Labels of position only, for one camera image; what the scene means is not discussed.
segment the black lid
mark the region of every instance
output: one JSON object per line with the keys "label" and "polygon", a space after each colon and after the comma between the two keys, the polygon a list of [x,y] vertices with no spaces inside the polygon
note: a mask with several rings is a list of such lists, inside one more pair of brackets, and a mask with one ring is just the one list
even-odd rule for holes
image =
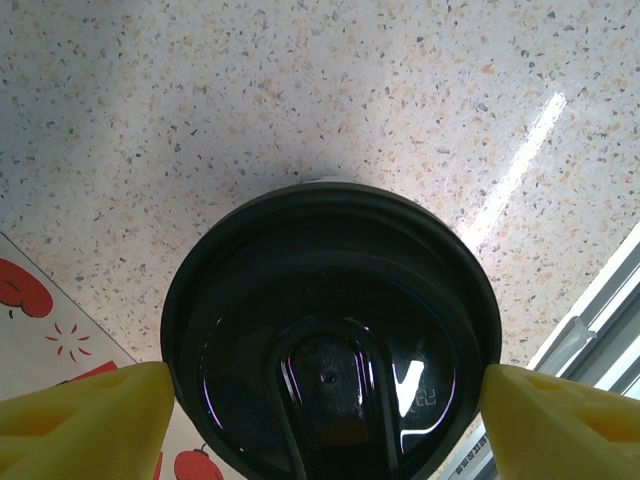
{"label": "black lid", "polygon": [[251,478],[429,475],[500,345],[495,297],[460,240],[353,184],[231,213],[185,259],[162,317],[180,403]]}

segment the black round object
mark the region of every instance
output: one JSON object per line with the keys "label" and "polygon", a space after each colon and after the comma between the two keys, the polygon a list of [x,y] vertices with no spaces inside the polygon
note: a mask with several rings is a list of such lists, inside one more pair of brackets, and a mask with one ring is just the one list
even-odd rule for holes
{"label": "black round object", "polygon": [[397,195],[264,195],[194,247],[162,314],[176,395],[249,478],[425,478],[478,409],[501,347],[482,268]]}

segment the terrazzo surface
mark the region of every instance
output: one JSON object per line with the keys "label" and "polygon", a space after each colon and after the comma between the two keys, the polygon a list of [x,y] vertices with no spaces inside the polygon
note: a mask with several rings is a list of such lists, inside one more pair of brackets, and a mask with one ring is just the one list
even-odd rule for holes
{"label": "terrazzo surface", "polygon": [[341,175],[477,252],[524,365],[638,221],[635,1],[0,3],[0,230],[134,358],[196,241]]}

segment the metal window frame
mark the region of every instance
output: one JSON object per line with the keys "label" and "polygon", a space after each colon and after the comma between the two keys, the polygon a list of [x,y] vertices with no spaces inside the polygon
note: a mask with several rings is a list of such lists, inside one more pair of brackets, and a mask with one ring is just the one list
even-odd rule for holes
{"label": "metal window frame", "polygon": [[[640,223],[533,356],[528,369],[640,399]],[[493,480],[484,425],[440,479]]]}

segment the glossy black surface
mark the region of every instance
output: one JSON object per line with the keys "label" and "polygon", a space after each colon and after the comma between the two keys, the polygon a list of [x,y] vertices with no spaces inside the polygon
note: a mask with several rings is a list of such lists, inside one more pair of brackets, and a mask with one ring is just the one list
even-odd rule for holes
{"label": "glossy black surface", "polygon": [[499,346],[495,299],[459,240],[349,185],[227,217],[185,260],[162,322],[178,399],[249,477],[430,474]]}

